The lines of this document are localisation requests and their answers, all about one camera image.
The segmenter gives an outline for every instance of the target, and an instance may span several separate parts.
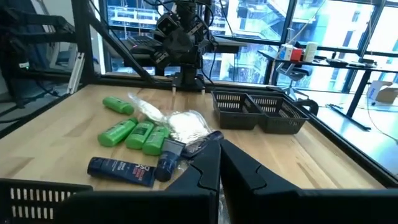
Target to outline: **black plastic bin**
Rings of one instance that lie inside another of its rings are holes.
[[[65,199],[87,190],[92,186],[0,179],[0,223],[53,223]]]
[[[257,95],[250,97],[262,111],[258,123],[265,133],[296,134],[308,120],[307,115],[283,97]]]
[[[221,129],[252,130],[261,111],[245,93],[212,91],[213,108]]]

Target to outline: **chair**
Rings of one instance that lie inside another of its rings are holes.
[[[295,100],[295,101],[297,101],[296,94],[306,96],[308,99],[308,95],[302,93],[301,91],[299,91],[293,87],[293,82],[297,82],[297,81],[303,79],[304,77],[310,75],[310,72],[308,70],[306,70],[304,68],[298,68],[298,67],[296,67],[296,64],[294,64],[294,63],[282,63],[276,68],[276,71],[278,73],[286,75],[287,77],[290,78],[289,87],[282,89],[282,91],[284,93],[286,93],[287,95],[292,97],[293,100]]]

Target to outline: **desk leg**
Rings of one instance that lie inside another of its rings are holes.
[[[350,117],[350,118],[353,117],[355,109],[358,106],[359,100],[362,97],[363,91],[365,90],[366,84],[368,84],[370,77],[371,77],[371,71],[365,70],[365,73],[362,76],[361,82],[358,85],[358,89],[355,92],[354,98],[348,108],[348,111],[347,111],[348,117]]]
[[[369,131],[371,128],[364,126],[363,124],[357,122],[356,120],[353,119],[353,115],[355,112],[356,107],[358,106],[359,100],[362,97],[362,93],[365,90],[366,84],[368,83],[368,80],[371,77],[371,71],[370,70],[365,70],[365,73],[362,76],[361,82],[358,85],[358,89],[355,92],[354,98],[348,108],[347,114],[344,114],[339,108],[334,107],[333,105],[330,106],[330,109],[333,111],[337,112],[338,114],[346,117],[349,119],[353,124],[357,125],[357,127],[363,129],[364,131]]]
[[[269,85],[269,80],[271,79],[272,75],[271,73],[272,73],[273,64],[274,64],[273,61],[268,60],[266,73],[264,74],[264,81],[263,81],[264,85]]]

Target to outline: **cardboard box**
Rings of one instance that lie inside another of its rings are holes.
[[[393,104],[398,96],[398,85],[386,81],[373,81],[368,91],[368,98],[380,103]]]

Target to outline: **dark blue lotion tube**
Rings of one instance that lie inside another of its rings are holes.
[[[155,167],[100,157],[91,158],[87,168],[87,174],[93,177],[115,179],[146,187],[154,185],[154,171]]]
[[[171,139],[164,139],[162,153],[157,161],[155,178],[158,181],[166,182],[172,178],[173,171],[177,166],[178,158],[184,149],[185,144]]]

